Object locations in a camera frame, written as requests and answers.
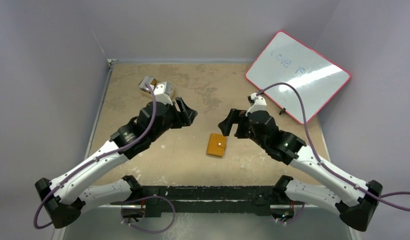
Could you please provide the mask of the orange leather card holder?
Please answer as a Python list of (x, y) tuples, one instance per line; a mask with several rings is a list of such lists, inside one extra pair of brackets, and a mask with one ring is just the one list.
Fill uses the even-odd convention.
[(218, 133), (211, 133), (206, 149), (206, 155), (222, 158), (226, 150), (227, 137)]

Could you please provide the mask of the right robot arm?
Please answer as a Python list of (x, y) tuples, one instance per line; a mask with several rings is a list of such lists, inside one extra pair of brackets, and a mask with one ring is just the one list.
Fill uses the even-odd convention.
[(222, 135), (228, 136), (234, 124), (238, 126), (234, 134), (236, 138), (252, 140), (272, 159), (319, 182), (319, 185), (311, 185), (283, 175), (273, 188), (277, 202), (309, 203), (338, 215), (343, 223), (355, 230), (367, 230), (379, 204), (375, 198), (382, 193), (383, 186), (379, 182), (359, 180), (314, 154), (303, 139), (280, 130), (265, 110), (247, 113), (233, 108), (218, 128)]

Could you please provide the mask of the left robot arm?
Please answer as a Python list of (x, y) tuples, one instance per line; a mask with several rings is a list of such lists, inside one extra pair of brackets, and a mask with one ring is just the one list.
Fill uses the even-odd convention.
[(170, 103), (151, 101), (78, 166), (52, 180), (39, 179), (35, 188), (41, 199), (40, 208), (47, 211), (51, 225), (64, 228), (82, 213), (104, 204), (140, 202), (143, 187), (132, 175), (107, 185), (92, 184), (147, 150), (167, 130), (192, 125), (197, 115), (180, 97)]

